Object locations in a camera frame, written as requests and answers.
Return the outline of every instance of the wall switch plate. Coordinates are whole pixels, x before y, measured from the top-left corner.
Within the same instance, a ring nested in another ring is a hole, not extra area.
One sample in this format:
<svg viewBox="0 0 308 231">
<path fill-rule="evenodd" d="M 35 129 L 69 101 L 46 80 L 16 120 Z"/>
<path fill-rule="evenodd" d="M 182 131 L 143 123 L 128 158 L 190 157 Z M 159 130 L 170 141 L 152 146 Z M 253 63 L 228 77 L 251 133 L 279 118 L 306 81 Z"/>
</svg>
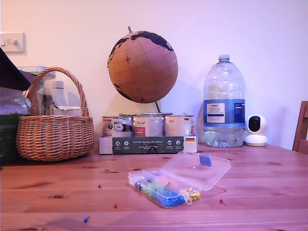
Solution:
<svg viewBox="0 0 308 231">
<path fill-rule="evenodd" d="M 24 33 L 1 33 L 0 47 L 5 53 L 24 53 Z"/>
</svg>

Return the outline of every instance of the cork globe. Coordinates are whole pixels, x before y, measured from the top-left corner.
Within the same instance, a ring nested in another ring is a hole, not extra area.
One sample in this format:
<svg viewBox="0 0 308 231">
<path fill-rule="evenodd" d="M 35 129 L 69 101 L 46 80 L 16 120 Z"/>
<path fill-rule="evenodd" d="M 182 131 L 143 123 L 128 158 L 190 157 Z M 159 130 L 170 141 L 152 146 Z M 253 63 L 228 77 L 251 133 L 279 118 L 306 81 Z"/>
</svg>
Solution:
<svg viewBox="0 0 308 231">
<path fill-rule="evenodd" d="M 131 32 L 111 50 L 108 71 L 115 89 L 137 103 L 166 96 L 178 76 L 178 61 L 170 44 L 148 32 Z"/>
</svg>

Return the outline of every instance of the red push pin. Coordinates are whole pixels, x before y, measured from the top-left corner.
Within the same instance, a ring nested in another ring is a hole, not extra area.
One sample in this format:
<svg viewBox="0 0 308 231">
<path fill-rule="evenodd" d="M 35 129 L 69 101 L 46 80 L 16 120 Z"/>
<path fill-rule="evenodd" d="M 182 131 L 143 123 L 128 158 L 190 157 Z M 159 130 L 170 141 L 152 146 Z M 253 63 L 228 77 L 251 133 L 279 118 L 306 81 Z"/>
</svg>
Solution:
<svg viewBox="0 0 308 231">
<path fill-rule="evenodd" d="M 222 204 L 224 204 L 225 206 L 227 206 L 225 203 L 223 203 L 223 200 L 222 199 L 220 199 L 220 201 L 219 202 L 221 202 Z"/>
</svg>

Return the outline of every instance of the plastic storage box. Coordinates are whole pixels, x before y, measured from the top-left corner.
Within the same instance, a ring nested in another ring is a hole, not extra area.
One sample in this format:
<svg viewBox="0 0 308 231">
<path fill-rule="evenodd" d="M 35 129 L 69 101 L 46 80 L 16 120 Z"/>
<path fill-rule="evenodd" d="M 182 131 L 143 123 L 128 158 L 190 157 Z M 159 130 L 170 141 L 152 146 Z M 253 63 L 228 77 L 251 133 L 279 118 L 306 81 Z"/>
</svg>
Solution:
<svg viewBox="0 0 308 231">
<path fill-rule="evenodd" d="M 230 169 L 229 160 L 180 152 L 161 169 L 128 173 L 129 185 L 164 208 L 191 205 Z"/>
</svg>

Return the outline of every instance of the table wood grain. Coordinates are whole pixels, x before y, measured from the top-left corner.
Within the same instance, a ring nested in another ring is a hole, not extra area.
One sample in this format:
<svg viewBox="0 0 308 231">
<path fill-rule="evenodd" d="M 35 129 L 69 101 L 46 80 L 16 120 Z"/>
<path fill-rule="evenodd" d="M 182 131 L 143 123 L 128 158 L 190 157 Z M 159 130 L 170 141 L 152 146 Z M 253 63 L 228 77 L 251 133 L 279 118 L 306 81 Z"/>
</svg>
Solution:
<svg viewBox="0 0 308 231">
<path fill-rule="evenodd" d="M 231 169 L 200 201 L 172 209 L 127 178 L 172 154 L 98 155 L 95 147 L 70 161 L 2 167 L 1 230 L 308 230 L 308 155 L 270 145 L 198 149 L 229 159 Z"/>
</svg>

